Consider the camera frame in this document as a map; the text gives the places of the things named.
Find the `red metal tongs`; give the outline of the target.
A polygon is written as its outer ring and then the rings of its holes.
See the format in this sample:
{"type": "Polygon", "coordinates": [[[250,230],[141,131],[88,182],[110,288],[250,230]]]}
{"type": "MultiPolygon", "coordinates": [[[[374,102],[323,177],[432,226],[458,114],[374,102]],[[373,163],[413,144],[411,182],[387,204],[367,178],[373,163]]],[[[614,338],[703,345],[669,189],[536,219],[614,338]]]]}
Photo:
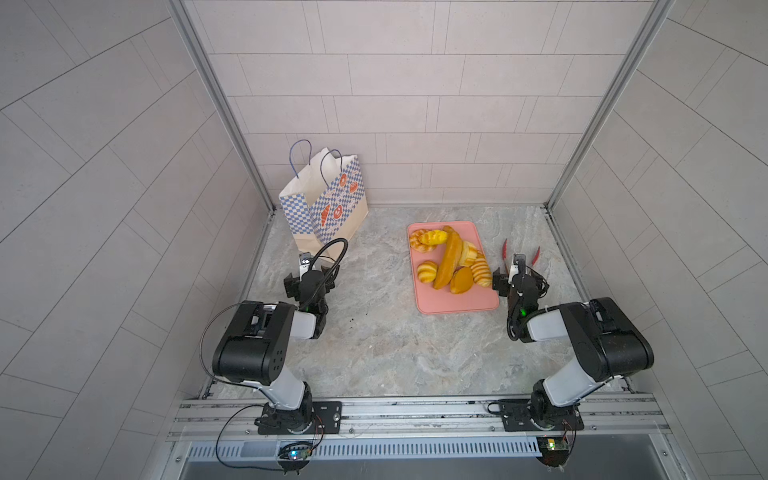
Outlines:
{"type": "MultiPolygon", "coordinates": [[[[526,265],[528,268],[532,268],[536,265],[540,258],[540,252],[541,249],[539,246],[537,246],[535,250],[529,252],[529,256],[526,257],[526,265]]],[[[507,273],[510,272],[510,268],[513,266],[513,256],[514,252],[509,247],[509,240],[505,240],[502,245],[502,260],[504,269],[507,273]]]]}

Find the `striped long bread roll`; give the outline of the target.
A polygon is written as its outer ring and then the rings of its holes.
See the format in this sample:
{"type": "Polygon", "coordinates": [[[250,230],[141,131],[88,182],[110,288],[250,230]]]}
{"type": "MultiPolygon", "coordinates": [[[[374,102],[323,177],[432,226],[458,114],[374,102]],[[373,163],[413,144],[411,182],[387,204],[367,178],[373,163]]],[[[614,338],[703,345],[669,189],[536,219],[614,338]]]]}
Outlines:
{"type": "Polygon", "coordinates": [[[485,288],[492,286],[493,275],[484,256],[479,255],[470,266],[470,270],[475,284],[485,288]]]}

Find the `brown oval bread roll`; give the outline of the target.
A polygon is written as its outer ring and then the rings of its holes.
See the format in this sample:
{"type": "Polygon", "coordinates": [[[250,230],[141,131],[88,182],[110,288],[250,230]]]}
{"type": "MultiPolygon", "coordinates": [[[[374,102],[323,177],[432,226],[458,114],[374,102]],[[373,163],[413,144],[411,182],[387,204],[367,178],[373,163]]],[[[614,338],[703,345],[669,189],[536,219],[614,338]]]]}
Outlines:
{"type": "Polygon", "coordinates": [[[450,281],[450,293],[459,295],[468,292],[474,285],[473,273],[470,267],[458,269],[450,281]]]}

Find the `long yellow baguette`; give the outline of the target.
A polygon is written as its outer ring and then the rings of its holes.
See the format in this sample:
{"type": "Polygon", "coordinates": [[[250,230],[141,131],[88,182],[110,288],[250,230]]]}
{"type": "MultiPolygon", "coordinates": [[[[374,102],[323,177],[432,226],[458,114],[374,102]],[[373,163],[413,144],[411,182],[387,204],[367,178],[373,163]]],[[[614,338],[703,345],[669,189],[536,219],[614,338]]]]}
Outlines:
{"type": "Polygon", "coordinates": [[[438,265],[438,271],[435,281],[433,282],[433,288],[440,290],[446,287],[458,266],[458,261],[462,251],[462,238],[460,235],[450,226],[444,226],[443,230],[449,234],[448,240],[445,243],[445,251],[442,257],[441,263],[438,265]]]}

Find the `blue checkered paper bag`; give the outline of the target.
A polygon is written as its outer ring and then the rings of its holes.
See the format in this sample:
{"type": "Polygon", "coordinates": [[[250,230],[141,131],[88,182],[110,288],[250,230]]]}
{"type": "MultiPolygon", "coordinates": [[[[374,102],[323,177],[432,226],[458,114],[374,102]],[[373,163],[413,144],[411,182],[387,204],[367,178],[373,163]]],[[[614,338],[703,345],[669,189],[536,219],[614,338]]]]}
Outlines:
{"type": "Polygon", "coordinates": [[[368,214],[358,157],[323,148],[292,171],[279,200],[298,250],[315,254],[333,239],[351,239],[368,214]]]}

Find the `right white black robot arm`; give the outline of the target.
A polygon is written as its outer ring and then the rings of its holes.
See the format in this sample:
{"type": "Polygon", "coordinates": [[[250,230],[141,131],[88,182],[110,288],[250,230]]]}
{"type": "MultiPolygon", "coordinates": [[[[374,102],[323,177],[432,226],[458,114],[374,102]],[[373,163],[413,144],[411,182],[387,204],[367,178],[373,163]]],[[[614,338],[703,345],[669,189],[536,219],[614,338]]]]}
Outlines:
{"type": "Polygon", "coordinates": [[[543,277],[527,268],[513,276],[497,270],[492,276],[492,288],[508,301],[506,330],[511,340],[567,339],[574,353],[560,370],[534,384],[528,400],[502,399],[488,405],[488,412],[502,418],[507,432],[582,430],[581,400],[611,380],[654,363],[650,343],[613,299],[541,308],[538,301],[546,287],[543,277]]]}

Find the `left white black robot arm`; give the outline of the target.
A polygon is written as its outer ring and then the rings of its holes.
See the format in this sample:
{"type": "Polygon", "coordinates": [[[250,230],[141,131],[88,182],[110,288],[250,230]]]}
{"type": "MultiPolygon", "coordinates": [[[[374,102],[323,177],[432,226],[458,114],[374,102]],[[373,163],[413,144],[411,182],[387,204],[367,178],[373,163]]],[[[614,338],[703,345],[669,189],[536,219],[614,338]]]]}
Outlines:
{"type": "Polygon", "coordinates": [[[298,306],[260,301],[239,304],[214,350],[214,375],[255,388],[266,397],[255,421],[261,435],[300,435],[321,428],[310,386],[285,363],[292,339],[315,340],[323,333],[329,312],[325,295],[335,287],[337,275],[336,268],[324,268],[300,277],[287,276],[286,294],[298,300],[298,306]]]}

